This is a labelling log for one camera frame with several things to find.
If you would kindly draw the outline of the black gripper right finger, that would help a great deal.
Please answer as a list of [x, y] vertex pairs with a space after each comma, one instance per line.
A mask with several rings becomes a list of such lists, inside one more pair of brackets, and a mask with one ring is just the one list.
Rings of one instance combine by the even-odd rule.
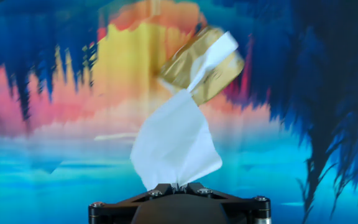
[[271, 201], [263, 195], [240, 198], [207, 188], [199, 182], [179, 186], [178, 193], [219, 202], [231, 223], [272, 224]]

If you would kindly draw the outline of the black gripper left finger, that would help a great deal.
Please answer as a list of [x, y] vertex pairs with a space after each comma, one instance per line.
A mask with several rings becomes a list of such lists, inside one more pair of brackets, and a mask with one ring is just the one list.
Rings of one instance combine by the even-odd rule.
[[88, 206], [89, 224], [130, 223], [137, 209], [149, 200], [175, 193], [171, 184], [158, 184], [156, 188], [118, 203], [93, 202]]

